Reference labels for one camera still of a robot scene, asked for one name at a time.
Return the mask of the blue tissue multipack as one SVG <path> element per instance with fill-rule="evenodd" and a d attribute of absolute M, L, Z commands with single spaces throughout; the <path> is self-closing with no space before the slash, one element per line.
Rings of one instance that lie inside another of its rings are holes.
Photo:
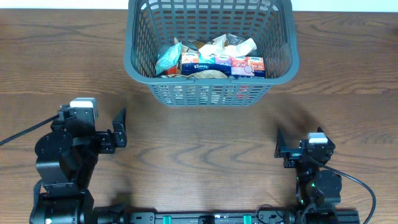
<path fill-rule="evenodd" d="M 183 75 L 191 75 L 205 70 L 216 70 L 224 73 L 227 77 L 266 77 L 266 67 L 264 59 L 261 57 L 202 56 L 200 53 L 183 53 L 180 65 Z"/>

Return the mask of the beige nut snack bag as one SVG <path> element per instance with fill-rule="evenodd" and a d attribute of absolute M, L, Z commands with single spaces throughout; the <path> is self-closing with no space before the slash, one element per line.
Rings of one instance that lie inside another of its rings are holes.
<path fill-rule="evenodd" d="M 182 74 L 170 74 L 170 75 L 161 75 L 161 78 L 197 78 L 197 79 L 227 79 L 228 76 L 223 72 L 217 70 L 204 70 L 196 73 L 192 73 L 190 75 L 182 75 Z"/>

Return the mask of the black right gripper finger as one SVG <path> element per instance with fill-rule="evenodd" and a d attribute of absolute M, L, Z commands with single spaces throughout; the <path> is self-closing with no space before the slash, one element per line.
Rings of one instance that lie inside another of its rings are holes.
<path fill-rule="evenodd" d="M 285 141 L 285 137 L 282 133 L 281 129 L 277 130 L 277 142 L 275 147 L 275 158 L 282 158 L 282 157 L 300 157 L 301 156 L 301 148 L 296 147 L 289 147 Z"/>
<path fill-rule="evenodd" d="M 317 133 L 321 134 L 321 138 L 318 140 L 318 143 L 326 146 L 326 151 L 328 154 L 333 154 L 336 148 L 334 142 L 325 134 L 321 127 L 317 128 Z"/>

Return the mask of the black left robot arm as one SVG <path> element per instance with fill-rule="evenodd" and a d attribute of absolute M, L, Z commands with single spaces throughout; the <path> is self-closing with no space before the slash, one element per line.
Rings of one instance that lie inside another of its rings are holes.
<path fill-rule="evenodd" d="M 113 129 L 95 129 L 95 108 L 62 105 L 51 132 L 35 145 L 35 167 L 41 177 L 34 187 L 30 223 L 92 223 L 94 199 L 88 190 L 99 154 L 126 147 L 126 109 L 113 119 Z"/>

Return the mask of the teal snack packet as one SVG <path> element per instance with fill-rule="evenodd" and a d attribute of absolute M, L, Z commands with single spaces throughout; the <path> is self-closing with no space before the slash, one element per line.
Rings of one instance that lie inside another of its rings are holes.
<path fill-rule="evenodd" d="M 182 52 L 182 43 L 177 42 L 175 45 L 169 47 L 162 55 L 159 55 L 155 64 L 156 75 L 176 66 Z"/>

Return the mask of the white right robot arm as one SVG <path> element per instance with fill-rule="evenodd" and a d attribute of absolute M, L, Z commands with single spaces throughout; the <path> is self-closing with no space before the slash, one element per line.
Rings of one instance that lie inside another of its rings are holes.
<path fill-rule="evenodd" d="M 285 213 L 285 223 L 338 223 L 336 206 L 341 202 L 342 178 L 321 169 L 334 150 L 334 143 L 321 128 L 308 133 L 297 147 L 289 146 L 282 130 L 278 130 L 274 157 L 283 158 L 283 166 L 296 171 L 298 205 Z"/>

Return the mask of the beige rice bag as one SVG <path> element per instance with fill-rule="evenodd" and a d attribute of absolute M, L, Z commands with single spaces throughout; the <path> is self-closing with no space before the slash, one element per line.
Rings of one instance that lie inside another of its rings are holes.
<path fill-rule="evenodd" d="M 181 44 L 181 63 L 198 63 L 200 61 L 200 53 L 198 50 L 187 47 L 182 44 L 177 38 L 174 38 L 174 44 Z"/>

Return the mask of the orange spaghetti packet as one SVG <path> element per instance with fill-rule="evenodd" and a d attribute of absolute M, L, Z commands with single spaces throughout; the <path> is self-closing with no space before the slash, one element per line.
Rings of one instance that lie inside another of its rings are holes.
<path fill-rule="evenodd" d="M 169 68 L 168 70 L 166 70 L 164 73 L 166 75 L 175 75 L 175 74 L 179 74 L 180 70 L 178 69 L 178 66 L 175 65 L 175 66 Z"/>

